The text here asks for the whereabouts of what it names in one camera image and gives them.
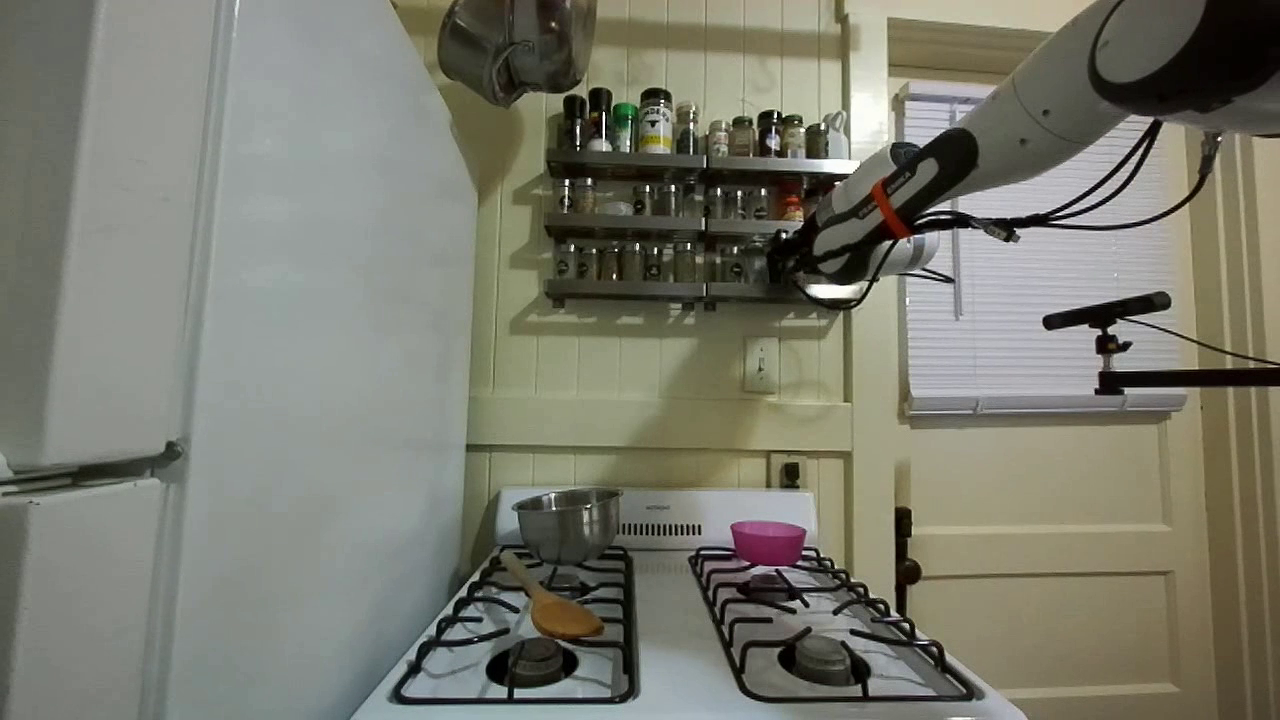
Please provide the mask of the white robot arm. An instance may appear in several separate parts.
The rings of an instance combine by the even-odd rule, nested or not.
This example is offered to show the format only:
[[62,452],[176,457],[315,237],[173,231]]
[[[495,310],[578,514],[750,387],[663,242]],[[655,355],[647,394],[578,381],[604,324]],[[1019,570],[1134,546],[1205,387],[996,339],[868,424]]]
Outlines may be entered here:
[[1091,0],[929,145],[882,145],[766,249],[787,285],[858,298],[945,199],[1043,174],[1148,115],[1280,133],[1280,0]]

